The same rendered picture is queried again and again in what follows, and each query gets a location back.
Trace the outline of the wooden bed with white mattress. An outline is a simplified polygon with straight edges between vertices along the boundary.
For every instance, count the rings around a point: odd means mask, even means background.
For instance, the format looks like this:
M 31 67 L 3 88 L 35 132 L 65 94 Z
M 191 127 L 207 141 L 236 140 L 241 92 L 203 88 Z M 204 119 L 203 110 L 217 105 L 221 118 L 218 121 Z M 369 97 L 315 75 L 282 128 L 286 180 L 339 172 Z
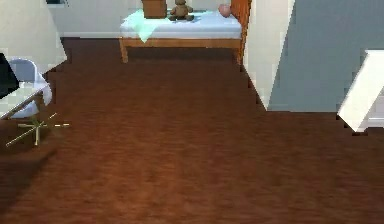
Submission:
M 121 58 L 128 62 L 128 48 L 186 47 L 232 49 L 241 65 L 252 0 L 230 0 L 216 11 L 193 10 L 188 20 L 174 20 L 176 14 L 166 0 L 142 0 L 137 9 L 120 25 Z

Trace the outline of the pale green cloth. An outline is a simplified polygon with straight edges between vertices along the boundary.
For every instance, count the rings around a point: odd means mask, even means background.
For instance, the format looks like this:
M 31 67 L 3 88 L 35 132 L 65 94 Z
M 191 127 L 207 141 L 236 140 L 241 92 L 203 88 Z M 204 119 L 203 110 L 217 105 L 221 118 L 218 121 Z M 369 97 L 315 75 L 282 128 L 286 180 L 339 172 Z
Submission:
M 214 29 L 219 25 L 215 11 L 193 12 L 192 21 L 171 21 L 163 19 L 146 19 L 142 9 L 130 14 L 120 25 L 121 35 L 125 38 L 138 38 L 142 43 L 149 39 L 210 39 Z

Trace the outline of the brown teddy bear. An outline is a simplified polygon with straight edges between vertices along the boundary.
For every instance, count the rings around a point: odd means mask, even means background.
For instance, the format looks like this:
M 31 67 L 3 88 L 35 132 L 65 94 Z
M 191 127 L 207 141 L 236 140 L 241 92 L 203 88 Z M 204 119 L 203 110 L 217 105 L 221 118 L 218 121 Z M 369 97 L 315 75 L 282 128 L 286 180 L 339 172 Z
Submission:
M 186 0 L 175 0 L 175 7 L 171 9 L 169 19 L 192 21 L 194 19 L 192 12 L 193 8 L 186 4 Z

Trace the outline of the pink ball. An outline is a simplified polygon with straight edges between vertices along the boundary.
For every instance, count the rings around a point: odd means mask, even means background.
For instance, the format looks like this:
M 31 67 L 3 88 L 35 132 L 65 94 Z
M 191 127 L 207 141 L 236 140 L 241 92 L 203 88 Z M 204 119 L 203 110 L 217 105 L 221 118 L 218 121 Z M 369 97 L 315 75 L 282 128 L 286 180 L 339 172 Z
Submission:
M 220 13 L 223 17 L 225 17 L 225 18 L 227 18 L 227 17 L 229 17 L 229 16 L 231 15 L 231 8 L 230 8 L 230 6 L 227 5 L 227 4 L 221 4 L 221 5 L 219 6 L 218 10 L 219 10 L 219 13 Z

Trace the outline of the brown cardboard box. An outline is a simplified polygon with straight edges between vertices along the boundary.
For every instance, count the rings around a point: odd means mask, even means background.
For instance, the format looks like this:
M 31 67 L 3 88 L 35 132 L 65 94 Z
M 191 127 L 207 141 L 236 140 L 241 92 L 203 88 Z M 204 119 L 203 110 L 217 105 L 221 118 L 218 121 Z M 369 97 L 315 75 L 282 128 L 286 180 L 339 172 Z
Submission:
M 167 15 L 166 0 L 142 0 L 144 17 L 163 19 Z

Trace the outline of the white swivel chair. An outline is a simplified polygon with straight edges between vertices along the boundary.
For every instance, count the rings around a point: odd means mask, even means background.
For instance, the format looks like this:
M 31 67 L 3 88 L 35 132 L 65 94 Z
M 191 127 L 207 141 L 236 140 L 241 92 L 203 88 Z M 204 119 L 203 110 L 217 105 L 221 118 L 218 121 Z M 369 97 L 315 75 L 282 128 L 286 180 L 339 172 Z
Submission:
M 56 113 L 46 114 L 47 106 L 53 99 L 53 91 L 50 83 L 38 71 L 36 64 L 31 60 L 21 58 L 10 60 L 9 64 L 15 73 L 16 78 L 19 80 L 19 87 L 21 82 L 44 83 L 49 84 L 49 86 L 43 90 L 42 98 L 30 102 L 13 116 L 7 118 L 7 120 L 29 119 L 30 122 L 18 123 L 17 126 L 19 128 L 27 128 L 27 131 L 7 142 L 5 146 L 9 147 L 30 134 L 35 135 L 34 145 L 38 146 L 41 142 L 42 129 L 69 127 L 68 123 L 54 122 L 54 119 L 57 116 Z

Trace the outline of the glass top desk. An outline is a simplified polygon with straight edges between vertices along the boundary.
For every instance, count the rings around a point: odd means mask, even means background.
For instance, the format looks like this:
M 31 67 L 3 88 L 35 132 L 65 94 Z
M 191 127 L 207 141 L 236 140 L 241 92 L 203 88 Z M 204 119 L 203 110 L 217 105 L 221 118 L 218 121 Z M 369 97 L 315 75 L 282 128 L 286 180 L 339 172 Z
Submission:
M 20 87 L 0 99 L 0 120 L 7 119 L 23 109 L 30 102 L 43 97 L 43 90 L 49 84 L 21 82 Z

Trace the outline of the black monitor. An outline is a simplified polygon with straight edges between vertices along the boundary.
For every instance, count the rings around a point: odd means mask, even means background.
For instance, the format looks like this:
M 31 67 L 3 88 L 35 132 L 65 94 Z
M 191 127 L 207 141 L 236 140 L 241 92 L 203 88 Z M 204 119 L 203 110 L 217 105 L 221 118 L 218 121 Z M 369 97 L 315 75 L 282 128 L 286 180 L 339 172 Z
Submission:
M 19 88 L 19 80 L 16 78 L 8 60 L 0 53 L 0 99 L 6 97 Z

